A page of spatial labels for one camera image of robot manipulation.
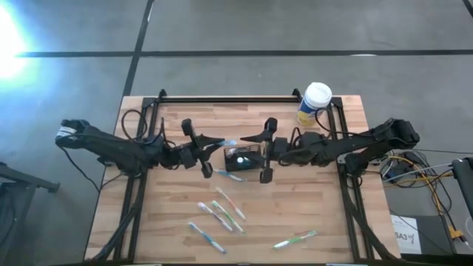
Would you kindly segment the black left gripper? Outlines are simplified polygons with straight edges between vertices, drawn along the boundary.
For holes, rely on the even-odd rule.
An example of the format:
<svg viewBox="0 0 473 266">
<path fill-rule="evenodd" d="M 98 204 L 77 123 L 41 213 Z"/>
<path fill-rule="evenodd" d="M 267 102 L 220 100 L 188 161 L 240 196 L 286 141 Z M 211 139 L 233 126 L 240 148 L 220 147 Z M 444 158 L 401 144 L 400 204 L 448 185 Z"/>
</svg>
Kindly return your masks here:
<svg viewBox="0 0 473 266">
<path fill-rule="evenodd" d="M 208 137 L 203 134 L 196 135 L 191 119 L 186 118 L 182 121 L 181 127 L 183 134 L 190 137 L 191 141 L 182 144 L 179 147 L 179 156 L 181 164 L 186 168 L 191 168 L 200 161 L 201 172 L 204 178 L 210 178 L 213 168 L 209 163 L 211 155 L 222 147 L 224 138 Z"/>
</svg>

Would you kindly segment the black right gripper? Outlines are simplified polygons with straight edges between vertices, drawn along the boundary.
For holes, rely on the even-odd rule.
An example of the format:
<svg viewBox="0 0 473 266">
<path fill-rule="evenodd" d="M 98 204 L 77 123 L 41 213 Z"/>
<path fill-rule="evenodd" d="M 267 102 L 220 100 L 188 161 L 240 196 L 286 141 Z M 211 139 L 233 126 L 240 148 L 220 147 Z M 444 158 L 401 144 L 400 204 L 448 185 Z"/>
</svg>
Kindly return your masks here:
<svg viewBox="0 0 473 266">
<path fill-rule="evenodd" d="M 277 125 L 278 120 L 274 117 L 269 117 L 265 121 L 264 129 L 260 134 L 240 138 L 240 140 L 251 143 L 265 144 L 262 155 L 253 155 L 253 161 L 262 169 L 259 175 L 259 182 L 262 184 L 270 183 L 273 179 L 273 169 L 270 166 L 270 162 L 277 162 L 289 149 L 287 138 L 273 136 L 277 130 Z"/>
</svg>

